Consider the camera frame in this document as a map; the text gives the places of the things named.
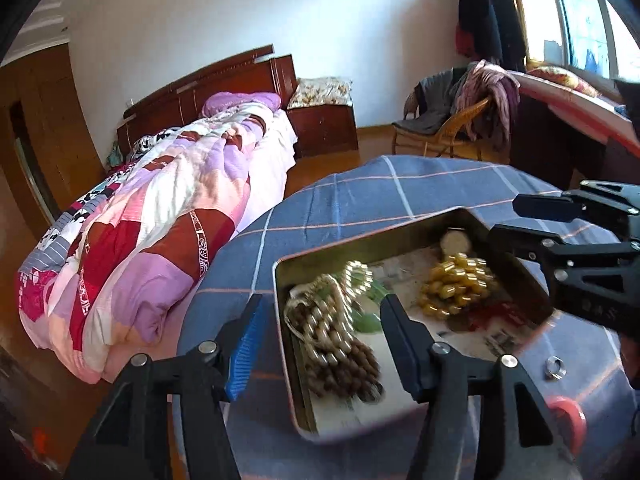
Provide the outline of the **printed paper in tin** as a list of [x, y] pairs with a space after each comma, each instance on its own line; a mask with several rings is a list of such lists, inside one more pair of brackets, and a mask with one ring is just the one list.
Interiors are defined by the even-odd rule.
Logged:
[[[396, 294], [413, 321], [424, 324], [436, 341], [450, 344], [465, 356], [488, 361], [503, 353], [515, 353], [533, 335], [533, 323], [517, 328], [506, 322], [492, 322], [487, 330], [455, 333], [447, 325], [449, 318], [437, 314], [436, 301], [427, 297], [426, 281], [440, 257], [434, 248], [417, 249], [408, 254], [387, 258], [369, 264], [373, 281], [382, 283]], [[498, 284], [485, 301], [515, 302]], [[360, 334], [356, 336], [373, 351], [380, 366], [382, 393], [371, 401], [359, 396], [342, 400], [334, 394], [319, 398], [310, 396], [314, 413], [314, 440], [330, 442], [352, 438], [375, 428], [394, 422], [418, 408], [408, 392], [402, 388], [390, 348], [384, 334]]]

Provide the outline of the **dark wooden nightstand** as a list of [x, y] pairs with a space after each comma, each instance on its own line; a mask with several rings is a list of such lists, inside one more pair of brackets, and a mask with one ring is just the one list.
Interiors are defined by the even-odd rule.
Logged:
[[359, 150], [351, 106], [301, 107], [288, 110], [286, 114], [297, 136], [297, 158]]

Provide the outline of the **floral pillow on desk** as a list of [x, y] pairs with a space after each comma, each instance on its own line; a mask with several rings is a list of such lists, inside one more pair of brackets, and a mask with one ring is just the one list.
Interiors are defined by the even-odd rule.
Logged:
[[589, 82], [583, 80], [570, 70], [558, 66], [538, 66], [528, 72], [530, 76], [554, 82], [570, 90], [577, 91], [585, 96], [598, 98], [601, 93]]

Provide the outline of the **brown wooden wardrobe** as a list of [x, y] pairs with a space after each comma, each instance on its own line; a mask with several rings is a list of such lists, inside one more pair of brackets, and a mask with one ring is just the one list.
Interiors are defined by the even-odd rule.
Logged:
[[1, 169], [35, 238], [105, 178], [65, 44], [2, 67]]

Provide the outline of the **dark wooden bed frame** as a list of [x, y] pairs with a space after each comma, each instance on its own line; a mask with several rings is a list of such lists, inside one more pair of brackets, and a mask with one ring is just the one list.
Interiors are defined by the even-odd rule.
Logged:
[[128, 155], [142, 136], [189, 125], [218, 92], [271, 92], [286, 105], [296, 87], [292, 56], [275, 55], [271, 44], [232, 55], [166, 84], [125, 110], [116, 129], [119, 149]]

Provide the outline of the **pink white desk cover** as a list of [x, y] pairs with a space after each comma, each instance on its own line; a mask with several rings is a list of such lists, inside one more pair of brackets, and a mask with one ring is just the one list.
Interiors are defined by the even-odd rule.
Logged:
[[563, 122], [590, 139], [601, 144], [613, 139], [639, 157], [639, 141], [631, 120], [618, 114], [612, 104], [529, 74], [514, 70], [510, 74], [520, 84], [521, 96], [543, 102]]

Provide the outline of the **floral cushion on nightstand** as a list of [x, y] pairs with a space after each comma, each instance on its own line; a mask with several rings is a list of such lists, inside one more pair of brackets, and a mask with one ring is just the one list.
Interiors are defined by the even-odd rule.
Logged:
[[352, 106], [352, 82], [337, 76], [299, 78], [288, 109], [322, 105]]

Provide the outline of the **pink metal tin box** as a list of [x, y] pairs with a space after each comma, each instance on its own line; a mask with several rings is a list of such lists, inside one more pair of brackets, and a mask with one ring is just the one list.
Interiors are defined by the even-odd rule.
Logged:
[[496, 367], [552, 313], [533, 273], [463, 208], [282, 258], [272, 277], [293, 424], [314, 443], [430, 400], [438, 354]]

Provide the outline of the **purple pillow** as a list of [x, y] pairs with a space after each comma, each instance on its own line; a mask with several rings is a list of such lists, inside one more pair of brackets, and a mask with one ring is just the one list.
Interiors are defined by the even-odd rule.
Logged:
[[260, 103], [268, 107], [272, 112], [276, 112], [280, 110], [282, 101], [280, 96], [273, 92], [217, 92], [205, 101], [201, 109], [201, 116], [213, 117], [231, 107], [247, 103]]

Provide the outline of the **grey garment on chair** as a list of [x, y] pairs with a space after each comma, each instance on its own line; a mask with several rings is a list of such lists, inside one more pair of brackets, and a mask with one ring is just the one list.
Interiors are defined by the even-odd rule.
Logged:
[[404, 118], [393, 126], [422, 136], [435, 134], [454, 114], [454, 101], [468, 70], [455, 67], [421, 79], [405, 102]]

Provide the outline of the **purple pink garment on chair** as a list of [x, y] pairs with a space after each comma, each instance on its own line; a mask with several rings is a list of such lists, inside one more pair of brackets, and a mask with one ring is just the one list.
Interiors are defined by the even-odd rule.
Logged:
[[468, 66], [454, 95], [451, 110], [461, 112], [486, 98], [492, 102], [488, 112], [489, 126], [472, 125], [466, 130], [471, 139], [482, 136], [491, 140], [496, 150], [507, 151], [511, 130], [518, 118], [520, 83], [501, 66], [480, 60]]

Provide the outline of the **green jade bangle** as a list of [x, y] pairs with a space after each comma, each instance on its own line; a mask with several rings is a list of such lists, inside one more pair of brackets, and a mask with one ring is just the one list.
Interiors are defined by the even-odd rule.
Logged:
[[374, 280], [371, 287], [352, 300], [352, 325], [356, 333], [376, 334], [382, 332], [380, 315], [381, 302], [390, 291], [379, 281]]

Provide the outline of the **window with metal frame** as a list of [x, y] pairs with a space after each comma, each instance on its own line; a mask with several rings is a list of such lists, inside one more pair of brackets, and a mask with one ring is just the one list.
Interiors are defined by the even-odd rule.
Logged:
[[608, 0], [515, 0], [530, 64], [639, 80], [639, 46]]

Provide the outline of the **pink jade bangle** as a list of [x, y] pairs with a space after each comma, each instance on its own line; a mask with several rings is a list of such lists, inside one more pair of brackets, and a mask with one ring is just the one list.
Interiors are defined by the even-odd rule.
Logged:
[[547, 405], [559, 427], [559, 433], [577, 457], [587, 437], [587, 419], [580, 405], [567, 396], [549, 396]]

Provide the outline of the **red cord coin pendant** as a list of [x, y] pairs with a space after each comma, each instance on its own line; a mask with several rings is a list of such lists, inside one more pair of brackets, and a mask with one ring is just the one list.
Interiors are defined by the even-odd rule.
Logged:
[[453, 315], [447, 325], [455, 333], [487, 330], [492, 322], [506, 322], [517, 328], [527, 326], [528, 319], [521, 309], [512, 302], [485, 301], [471, 304]]

